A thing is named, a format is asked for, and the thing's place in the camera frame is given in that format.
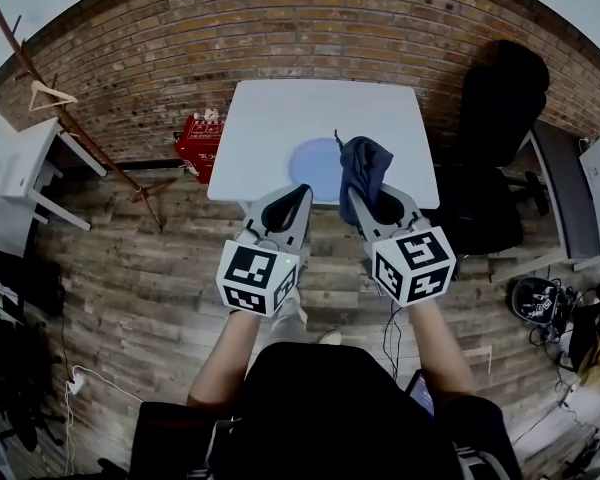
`gray desk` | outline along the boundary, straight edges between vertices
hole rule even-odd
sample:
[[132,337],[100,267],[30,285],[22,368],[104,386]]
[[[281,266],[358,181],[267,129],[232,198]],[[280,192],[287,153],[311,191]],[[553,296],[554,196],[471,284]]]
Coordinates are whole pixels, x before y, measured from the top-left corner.
[[523,146],[530,142],[540,162],[558,229],[559,246],[515,267],[499,269],[492,282],[504,281],[553,263],[575,260],[574,270],[600,261],[598,222],[589,184],[580,165],[579,137],[536,121]]

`white cube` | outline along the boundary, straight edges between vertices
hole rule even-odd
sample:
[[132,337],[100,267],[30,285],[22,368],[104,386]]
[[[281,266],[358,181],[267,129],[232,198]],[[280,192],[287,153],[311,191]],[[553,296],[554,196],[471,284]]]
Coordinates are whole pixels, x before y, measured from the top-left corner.
[[298,284],[300,257],[227,240],[216,283],[225,305],[273,316]]
[[435,227],[373,243],[372,277],[401,307],[447,291],[455,254]]

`clothes hanger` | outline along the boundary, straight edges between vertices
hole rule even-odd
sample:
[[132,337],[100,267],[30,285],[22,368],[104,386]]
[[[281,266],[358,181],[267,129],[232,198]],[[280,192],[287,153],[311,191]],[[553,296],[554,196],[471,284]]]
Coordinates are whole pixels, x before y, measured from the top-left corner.
[[[51,94],[52,96],[60,98],[60,101],[57,101],[55,103],[49,103],[47,105],[40,105],[39,107],[33,108],[33,102],[35,101],[38,92],[45,92],[47,94]],[[78,100],[70,94],[51,89],[50,87],[47,87],[38,80],[34,80],[33,82],[31,82],[31,101],[29,102],[29,112],[33,112],[34,110],[41,110],[43,108],[55,107],[57,105],[65,105],[67,103],[78,103]]]

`human arm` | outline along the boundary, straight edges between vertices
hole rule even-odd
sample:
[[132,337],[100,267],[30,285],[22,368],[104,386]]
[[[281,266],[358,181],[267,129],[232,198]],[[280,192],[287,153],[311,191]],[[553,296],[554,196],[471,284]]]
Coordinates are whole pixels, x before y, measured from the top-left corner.
[[193,381],[187,405],[223,416],[244,381],[261,317],[245,311],[229,316],[220,338]]
[[436,405],[459,395],[475,395],[471,368],[435,300],[409,307],[425,381]]

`dark blue cloth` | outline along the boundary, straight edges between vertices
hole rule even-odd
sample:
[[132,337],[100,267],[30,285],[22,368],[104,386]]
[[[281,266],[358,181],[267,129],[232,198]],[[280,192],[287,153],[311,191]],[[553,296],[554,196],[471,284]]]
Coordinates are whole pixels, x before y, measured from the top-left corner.
[[367,207],[373,209],[391,160],[393,154],[368,137],[354,137],[343,146],[340,152],[340,217],[347,224],[358,224],[356,212],[349,201],[349,187],[354,187]]

